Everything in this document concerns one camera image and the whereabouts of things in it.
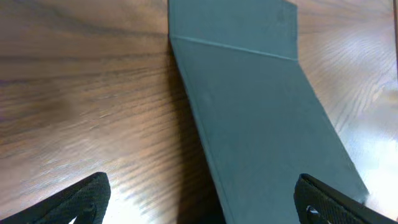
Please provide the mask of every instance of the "dark green folder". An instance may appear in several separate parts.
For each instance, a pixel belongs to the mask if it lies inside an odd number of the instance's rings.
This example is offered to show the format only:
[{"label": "dark green folder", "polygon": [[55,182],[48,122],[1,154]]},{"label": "dark green folder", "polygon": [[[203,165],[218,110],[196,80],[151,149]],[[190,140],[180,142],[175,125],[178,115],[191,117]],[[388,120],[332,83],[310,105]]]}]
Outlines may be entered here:
[{"label": "dark green folder", "polygon": [[298,223],[308,173],[368,191],[297,60],[282,0],[169,0],[170,39],[227,223]]}]

